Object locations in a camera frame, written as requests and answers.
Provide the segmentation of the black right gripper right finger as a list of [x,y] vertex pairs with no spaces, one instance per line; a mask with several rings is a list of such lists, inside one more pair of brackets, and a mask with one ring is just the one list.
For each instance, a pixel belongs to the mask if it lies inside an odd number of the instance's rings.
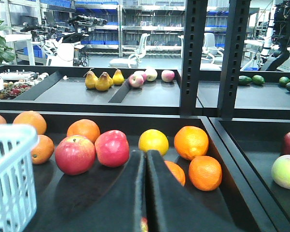
[[247,203],[231,178],[214,191],[182,186],[158,151],[146,157],[146,206],[151,232],[256,232]]

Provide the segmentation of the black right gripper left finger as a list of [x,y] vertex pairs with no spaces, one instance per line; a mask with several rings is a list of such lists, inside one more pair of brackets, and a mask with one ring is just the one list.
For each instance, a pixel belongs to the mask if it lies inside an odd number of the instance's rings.
[[139,232],[145,158],[132,151],[126,165],[99,163],[81,175],[63,174],[54,163],[34,167],[37,212],[27,232]]

